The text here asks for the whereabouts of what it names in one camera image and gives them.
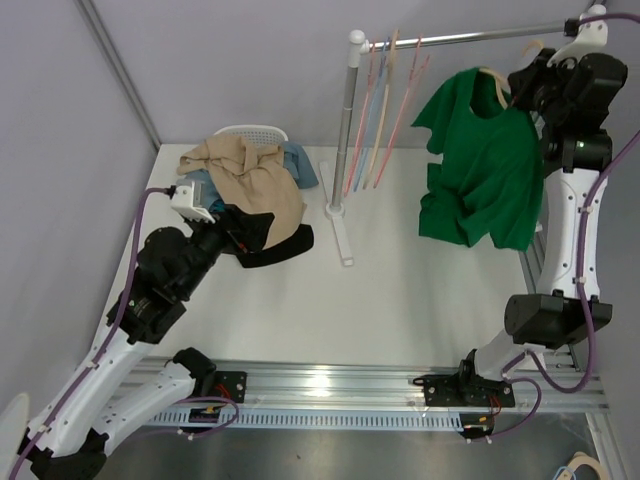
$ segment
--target white basket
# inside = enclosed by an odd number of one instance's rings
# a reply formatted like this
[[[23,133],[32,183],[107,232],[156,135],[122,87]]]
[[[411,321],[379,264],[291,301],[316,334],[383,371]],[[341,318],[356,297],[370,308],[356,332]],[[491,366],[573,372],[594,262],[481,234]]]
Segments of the white basket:
[[[251,141],[256,147],[265,145],[280,145],[282,142],[289,140],[287,134],[277,127],[269,125],[231,125],[218,130],[218,133],[230,133],[232,135],[241,135]]]

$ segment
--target blue cloth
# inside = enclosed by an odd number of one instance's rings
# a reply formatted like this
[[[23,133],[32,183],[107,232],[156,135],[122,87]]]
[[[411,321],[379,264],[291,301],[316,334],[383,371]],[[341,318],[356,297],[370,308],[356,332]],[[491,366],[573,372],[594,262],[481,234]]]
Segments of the blue cloth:
[[[305,189],[318,185],[318,177],[313,171],[307,152],[295,142],[282,142],[284,149],[284,168],[286,168],[298,185]]]
[[[283,166],[289,171],[298,188],[305,189],[318,185],[318,177],[316,177],[309,156],[302,146],[295,142],[282,142],[281,146],[284,150]],[[188,180],[202,182],[200,204],[203,207],[210,212],[224,210],[224,202],[207,170],[189,172],[184,177]]]

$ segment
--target green shirt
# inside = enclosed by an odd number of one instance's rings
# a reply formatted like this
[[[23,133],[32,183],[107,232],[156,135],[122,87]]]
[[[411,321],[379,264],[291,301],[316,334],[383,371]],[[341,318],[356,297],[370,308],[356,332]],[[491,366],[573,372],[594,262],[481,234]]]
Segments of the green shirt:
[[[477,68],[447,80],[414,127],[432,131],[419,234],[469,247],[485,234],[497,248],[526,250],[542,201],[538,136],[528,113],[503,109],[493,77]]]

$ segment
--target laundry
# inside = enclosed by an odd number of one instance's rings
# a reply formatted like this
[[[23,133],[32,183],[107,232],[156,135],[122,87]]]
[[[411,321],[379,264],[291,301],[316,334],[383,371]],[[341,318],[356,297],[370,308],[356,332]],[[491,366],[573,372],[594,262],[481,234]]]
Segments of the laundry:
[[[282,142],[281,146],[284,149],[283,166],[289,171],[298,188],[312,188],[318,185],[318,177],[313,171],[311,161],[304,148],[295,142],[288,141]],[[207,210],[215,211],[224,208],[220,193],[207,170],[189,172],[185,175],[185,178],[202,183],[200,201]]]
[[[542,157],[530,116],[503,109],[495,79],[465,70],[447,80],[413,123],[431,129],[419,234],[473,246],[487,233],[497,248],[526,250],[543,190]]]
[[[197,172],[206,170],[210,185],[205,178],[203,198],[207,201],[214,199],[215,202],[217,193],[224,203],[236,205],[245,213],[273,213],[267,249],[298,230],[305,209],[293,175],[284,167],[284,157],[285,149],[281,146],[257,148],[244,137],[219,134],[185,153],[177,173],[190,178],[196,175],[202,180],[203,173]],[[301,161],[299,152],[297,161],[298,177],[304,176],[305,181],[310,182],[305,159]]]

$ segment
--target garment rack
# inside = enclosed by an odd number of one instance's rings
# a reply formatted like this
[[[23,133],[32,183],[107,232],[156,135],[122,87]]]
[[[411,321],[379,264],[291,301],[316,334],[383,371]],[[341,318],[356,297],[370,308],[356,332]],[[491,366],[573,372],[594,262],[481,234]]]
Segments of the garment rack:
[[[492,30],[488,32],[458,33],[453,35],[441,35],[437,37],[409,38],[398,40],[396,49],[404,50],[420,46],[451,45],[455,43],[480,42],[484,40],[497,40],[501,38],[516,38],[532,35],[544,35],[548,33],[564,32],[564,23],[549,23],[530,27],[508,28]],[[347,78],[344,87],[344,101],[340,115],[340,134],[338,137],[338,151],[336,154],[335,169],[331,172],[329,162],[320,162],[320,176],[324,185],[327,205],[325,208],[327,217],[333,223],[340,257],[344,266],[354,264],[349,237],[344,226],[345,207],[342,190],[344,187],[345,167],[347,163],[347,144],[351,130],[351,116],[353,113],[353,100],[356,93],[356,80],[360,57],[372,51],[380,51],[385,42],[370,43],[363,31],[353,30],[349,34],[349,58],[347,65]]]

